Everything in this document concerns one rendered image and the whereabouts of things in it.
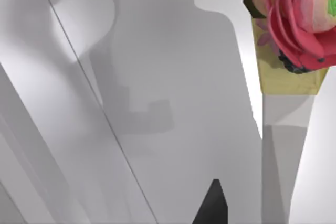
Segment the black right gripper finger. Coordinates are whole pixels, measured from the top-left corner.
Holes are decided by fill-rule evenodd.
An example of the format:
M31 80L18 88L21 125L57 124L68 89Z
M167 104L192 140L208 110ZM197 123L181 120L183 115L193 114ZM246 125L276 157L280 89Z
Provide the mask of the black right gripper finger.
M192 224L228 224L228 205L219 179L213 179Z

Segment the white pot with pink flower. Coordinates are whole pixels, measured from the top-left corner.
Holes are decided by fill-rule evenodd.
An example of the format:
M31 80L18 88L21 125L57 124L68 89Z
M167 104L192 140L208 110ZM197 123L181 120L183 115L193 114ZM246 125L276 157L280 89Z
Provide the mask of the white pot with pink flower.
M288 224L311 111L336 66L336 0L243 0L262 92L261 223Z

